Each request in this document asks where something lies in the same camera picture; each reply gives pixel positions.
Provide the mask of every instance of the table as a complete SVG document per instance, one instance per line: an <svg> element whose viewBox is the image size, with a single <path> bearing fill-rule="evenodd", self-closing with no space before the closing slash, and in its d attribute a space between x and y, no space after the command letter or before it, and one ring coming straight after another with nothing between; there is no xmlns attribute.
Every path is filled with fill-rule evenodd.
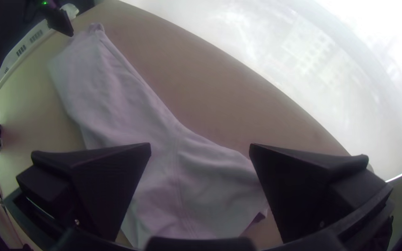
<svg viewBox="0 0 402 251"><path fill-rule="evenodd" d="M107 0L73 20L75 33L92 22L133 64L175 117L193 132L248 156L250 143L348 155L308 113L245 65L188 31L117 0ZM68 37L54 33L14 70L0 90L3 196L31 164L33 150L84 149L78 126L66 116L46 64ZM13 218L1 213L0 234L10 247L17 235L34 249ZM281 243L272 215L243 235L258 248Z"/></svg>

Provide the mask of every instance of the folded fabric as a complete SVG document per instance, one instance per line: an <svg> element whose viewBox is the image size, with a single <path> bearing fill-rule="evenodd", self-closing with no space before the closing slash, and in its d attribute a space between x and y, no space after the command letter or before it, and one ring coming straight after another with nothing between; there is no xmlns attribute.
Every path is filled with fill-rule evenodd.
<svg viewBox="0 0 402 251"><path fill-rule="evenodd" d="M184 127L101 24L71 38L48 68L87 149L151 144L121 226L134 247L143 248L151 236L237 237L265 209L252 163Z"/></svg>

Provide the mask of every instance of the white cloth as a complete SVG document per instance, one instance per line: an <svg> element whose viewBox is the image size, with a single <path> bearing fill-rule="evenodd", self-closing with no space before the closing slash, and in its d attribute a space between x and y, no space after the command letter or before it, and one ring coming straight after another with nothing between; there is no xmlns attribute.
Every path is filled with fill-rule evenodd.
<svg viewBox="0 0 402 251"><path fill-rule="evenodd" d="M252 163L184 127L101 24L71 38L49 71L88 149L151 144L121 227L134 247L155 235L237 237L267 207Z"/></svg>

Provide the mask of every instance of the vent slot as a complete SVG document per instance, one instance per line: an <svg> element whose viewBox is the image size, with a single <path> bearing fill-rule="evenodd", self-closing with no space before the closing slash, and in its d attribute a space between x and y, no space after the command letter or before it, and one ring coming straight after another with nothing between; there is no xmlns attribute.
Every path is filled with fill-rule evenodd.
<svg viewBox="0 0 402 251"><path fill-rule="evenodd" d="M18 56L18 57L21 56L21 54L23 54L23 52L24 52L25 50L26 50L26 46L25 46L25 45L21 46L21 48L18 49L18 51L16 52L17 56Z"/></svg>
<svg viewBox="0 0 402 251"><path fill-rule="evenodd" d="M33 35L29 41L31 44L33 44L37 39L39 39L41 36L43 35L43 31L39 30L37 33L35 33L35 35Z"/></svg>

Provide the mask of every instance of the white device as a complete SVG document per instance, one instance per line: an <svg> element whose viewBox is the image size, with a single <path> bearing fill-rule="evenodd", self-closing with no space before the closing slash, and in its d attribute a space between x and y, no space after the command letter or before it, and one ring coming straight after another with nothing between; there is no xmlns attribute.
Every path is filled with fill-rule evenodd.
<svg viewBox="0 0 402 251"><path fill-rule="evenodd" d="M73 4L65 4L61 7L65 10L69 20L73 20L79 10ZM35 27L33 27L22 39L19 41L15 47L7 54L2 61L0 68L0 89L7 78L12 74L16 67L23 61L23 59L39 44L44 41L45 38L53 34L55 30L50 29L47 25L46 19L39 22Z"/></svg>

